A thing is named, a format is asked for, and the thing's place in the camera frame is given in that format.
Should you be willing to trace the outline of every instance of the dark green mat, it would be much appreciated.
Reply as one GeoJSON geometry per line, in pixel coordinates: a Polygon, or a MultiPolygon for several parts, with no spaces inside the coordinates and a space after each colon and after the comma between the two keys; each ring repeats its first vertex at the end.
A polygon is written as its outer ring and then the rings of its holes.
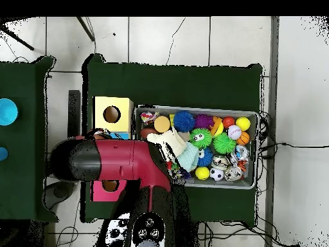
{"type": "MultiPolygon", "coordinates": [[[[259,112],[262,67],[184,67],[104,63],[92,54],[83,65],[84,106],[87,126],[92,128],[92,97],[130,98],[134,105],[150,104],[259,112]]],[[[108,218],[113,204],[90,202],[90,184],[85,191],[85,217],[108,218]]],[[[194,221],[245,221],[254,223],[255,189],[230,190],[186,188],[194,221]]]]}
{"type": "Polygon", "coordinates": [[[13,100],[19,115],[0,126],[0,147],[9,157],[0,162],[0,219],[56,221],[42,202],[45,175],[44,83],[53,57],[31,64],[0,62],[0,98],[13,100]]]}

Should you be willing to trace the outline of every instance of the orange basketball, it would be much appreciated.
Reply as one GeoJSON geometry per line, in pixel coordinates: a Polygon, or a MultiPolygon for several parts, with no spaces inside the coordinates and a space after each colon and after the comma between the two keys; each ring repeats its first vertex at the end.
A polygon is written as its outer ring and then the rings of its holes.
{"type": "Polygon", "coordinates": [[[241,137],[237,139],[236,143],[238,145],[244,146],[245,144],[249,143],[250,136],[246,132],[242,132],[241,137]]]}

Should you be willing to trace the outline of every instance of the gray plastic bin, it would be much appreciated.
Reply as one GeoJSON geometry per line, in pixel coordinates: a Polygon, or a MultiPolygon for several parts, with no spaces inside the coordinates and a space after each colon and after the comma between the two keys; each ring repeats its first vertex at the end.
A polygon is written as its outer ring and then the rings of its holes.
{"type": "MultiPolygon", "coordinates": [[[[185,107],[170,107],[170,106],[155,106],[154,108],[147,108],[139,105],[134,110],[134,118],[136,121],[136,132],[133,135],[133,139],[140,140],[140,130],[144,128],[143,122],[141,121],[140,114],[142,112],[160,112],[161,115],[167,116],[169,114],[175,114],[178,111],[186,110],[192,115],[196,114],[208,114],[212,116],[219,116],[224,118],[225,116],[232,116],[237,119],[238,117],[245,116],[250,122],[251,126],[247,130],[250,136],[250,142],[245,146],[250,153],[249,164],[246,166],[247,170],[244,173],[244,179],[238,181],[226,181],[225,179],[220,181],[214,181],[211,178],[206,180],[199,180],[193,177],[194,172],[192,172],[192,178],[185,180],[185,187],[207,187],[207,188],[232,188],[232,189],[252,189],[257,180],[257,154],[259,146],[259,132],[260,132],[260,116],[258,113],[249,111],[231,111],[231,110],[219,110],[219,109],[200,109],[200,108],[185,108],[185,107]]],[[[219,154],[211,144],[211,150],[214,154],[219,154]]]]}

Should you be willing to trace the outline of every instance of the white ball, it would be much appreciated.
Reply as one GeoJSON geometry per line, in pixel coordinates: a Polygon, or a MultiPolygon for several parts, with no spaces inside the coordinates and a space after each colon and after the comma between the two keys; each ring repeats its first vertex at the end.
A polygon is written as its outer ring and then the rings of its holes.
{"type": "Polygon", "coordinates": [[[237,125],[231,125],[229,126],[229,130],[227,132],[227,135],[233,139],[233,140],[237,140],[241,137],[242,131],[241,128],[237,125]]]}
{"type": "Polygon", "coordinates": [[[215,181],[219,181],[224,177],[224,171],[212,168],[210,170],[210,177],[213,178],[215,181]]]}

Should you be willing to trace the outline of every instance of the blue cup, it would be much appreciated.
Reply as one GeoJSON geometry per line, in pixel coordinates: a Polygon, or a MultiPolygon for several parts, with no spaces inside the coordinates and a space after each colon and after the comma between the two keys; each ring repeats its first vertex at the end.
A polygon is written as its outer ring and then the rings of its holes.
{"type": "Polygon", "coordinates": [[[8,151],[4,147],[0,147],[0,161],[5,160],[8,157],[8,151]]]}
{"type": "Polygon", "coordinates": [[[0,125],[10,125],[16,120],[17,115],[17,106],[12,100],[7,98],[0,99],[0,125]]]}

